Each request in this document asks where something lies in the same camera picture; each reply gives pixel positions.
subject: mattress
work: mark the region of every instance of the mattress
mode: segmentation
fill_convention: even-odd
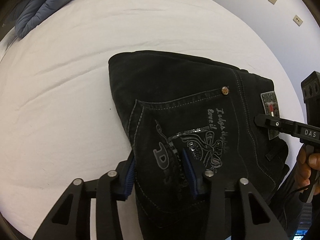
[[[128,157],[108,60],[137,50],[206,57],[270,78],[281,117],[303,122],[276,57],[214,1],[72,0],[0,59],[0,210],[27,237],[73,179],[97,179]],[[280,137],[292,168],[299,140]],[[118,207],[124,240],[142,239],[134,194]],[[91,217],[95,239],[94,212]]]

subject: fingernail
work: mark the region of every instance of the fingernail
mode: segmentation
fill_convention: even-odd
[[[317,164],[317,157],[314,156],[314,155],[310,155],[310,157],[309,157],[309,164],[310,164],[311,166],[316,166],[316,164]]]

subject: gray blue quilt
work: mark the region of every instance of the gray blue quilt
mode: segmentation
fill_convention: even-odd
[[[15,21],[15,33],[25,37],[32,29],[71,0],[20,0],[7,18]]]

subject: metal screw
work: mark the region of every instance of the metal screw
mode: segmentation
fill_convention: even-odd
[[[249,183],[249,181],[246,178],[241,178],[240,179],[240,183],[243,184],[243,185],[247,185]]]
[[[226,96],[227,94],[229,94],[229,88],[228,87],[222,87],[221,88],[221,92],[222,92],[222,94],[224,94]]]
[[[109,171],[109,172],[108,172],[108,176],[109,176],[109,177],[115,177],[115,176],[117,176],[117,174],[118,174],[118,173],[117,173],[116,171]]]
[[[73,185],[76,185],[76,186],[80,185],[81,183],[82,183],[82,179],[75,179],[73,181]]]
[[[204,174],[207,176],[207,177],[212,177],[214,175],[214,172],[213,171],[205,171]]]

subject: black jeans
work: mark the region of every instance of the black jeans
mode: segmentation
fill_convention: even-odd
[[[186,147],[204,169],[223,174],[230,185],[246,177],[270,202],[288,172],[287,144],[269,140],[268,131],[254,124],[265,113],[261,94],[274,90],[271,80],[225,63],[157,51],[115,55],[109,75],[136,158],[145,240],[199,236],[208,203],[190,194],[180,159]]]

